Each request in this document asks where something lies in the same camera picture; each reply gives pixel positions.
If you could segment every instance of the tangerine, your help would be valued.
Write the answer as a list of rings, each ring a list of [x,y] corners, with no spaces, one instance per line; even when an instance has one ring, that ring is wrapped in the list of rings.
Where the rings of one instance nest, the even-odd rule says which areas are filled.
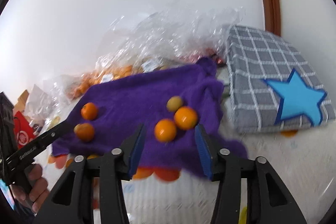
[[[55,157],[55,166],[57,169],[62,169],[67,163],[68,155],[58,155]]]
[[[176,137],[176,125],[170,119],[160,120],[155,128],[154,135],[159,142],[171,142]]]
[[[68,168],[73,161],[73,159],[68,159],[67,163],[65,164],[65,168]]]
[[[169,112],[176,112],[181,106],[183,106],[183,100],[180,96],[173,96],[167,102],[167,110]]]
[[[180,170],[166,169],[166,168],[154,168],[154,174],[163,181],[171,182],[171,181],[177,180],[180,177]]]
[[[153,169],[148,167],[138,167],[132,179],[145,179],[153,174]]]
[[[87,103],[81,109],[82,117],[86,120],[94,120],[98,115],[98,108],[94,103]]]
[[[90,142],[95,136],[95,129],[91,124],[87,122],[76,125],[73,131],[76,134],[77,138],[79,138],[83,142]]]
[[[96,187],[99,184],[99,178],[93,178],[93,187]]]
[[[89,80],[85,80],[83,83],[80,84],[79,90],[82,94],[84,94],[90,87]]]
[[[189,130],[196,126],[198,116],[196,111],[191,107],[183,106],[176,111],[174,120],[178,128],[182,130]]]
[[[90,160],[90,159],[95,159],[95,158],[98,158],[98,157],[99,157],[99,155],[92,154],[92,155],[88,156],[86,159]]]

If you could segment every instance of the clear plastic wrap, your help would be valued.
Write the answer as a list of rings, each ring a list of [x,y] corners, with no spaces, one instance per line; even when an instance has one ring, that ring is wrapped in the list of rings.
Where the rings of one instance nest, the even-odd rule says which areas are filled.
[[[37,132],[44,126],[45,119],[54,109],[53,98],[41,90],[37,85],[29,93],[24,114],[30,118],[29,125]]]
[[[158,61],[158,67],[169,67],[171,63],[195,63],[200,57],[213,54],[225,58],[228,34],[232,25],[240,22],[241,10],[202,13],[176,1],[132,29],[125,29],[124,20],[127,19],[116,20],[105,34],[104,43],[119,46],[115,53],[98,59],[97,70],[132,65],[132,72],[137,73],[152,59]]]
[[[49,90],[56,104],[69,104],[90,86],[107,81],[196,63],[203,56],[216,56],[216,61],[224,63],[228,34],[240,22],[241,11],[228,8],[202,13],[176,1],[151,15],[120,17],[100,43],[104,54],[95,70],[80,77],[61,75],[48,80]]]

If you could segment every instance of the plastic bag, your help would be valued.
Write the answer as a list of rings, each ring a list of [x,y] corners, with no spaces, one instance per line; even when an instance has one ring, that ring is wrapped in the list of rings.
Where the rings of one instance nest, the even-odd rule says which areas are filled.
[[[113,48],[114,52],[98,59],[93,76],[95,84],[103,81],[104,75],[114,80],[196,63],[203,56],[217,55],[221,60],[216,60],[225,62],[228,34],[232,25],[241,21],[241,10],[201,13],[176,1],[131,29],[125,28],[125,21],[130,20],[125,17],[115,20],[103,38],[104,45],[100,47]]]
[[[37,132],[44,126],[45,119],[54,109],[52,97],[41,90],[37,85],[29,93],[24,114],[30,118],[29,125]]]

